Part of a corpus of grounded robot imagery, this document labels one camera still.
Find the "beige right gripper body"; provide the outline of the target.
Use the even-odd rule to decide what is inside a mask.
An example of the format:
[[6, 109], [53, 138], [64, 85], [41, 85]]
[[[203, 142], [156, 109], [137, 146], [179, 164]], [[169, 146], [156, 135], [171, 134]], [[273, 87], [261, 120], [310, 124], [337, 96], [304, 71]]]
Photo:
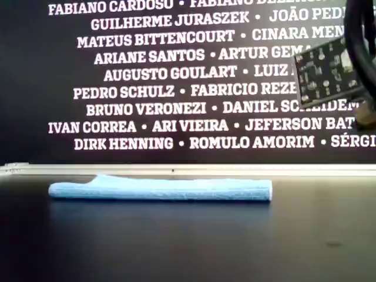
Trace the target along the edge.
[[375, 107], [372, 103], [363, 102], [355, 112], [355, 121], [359, 130], [375, 129]]

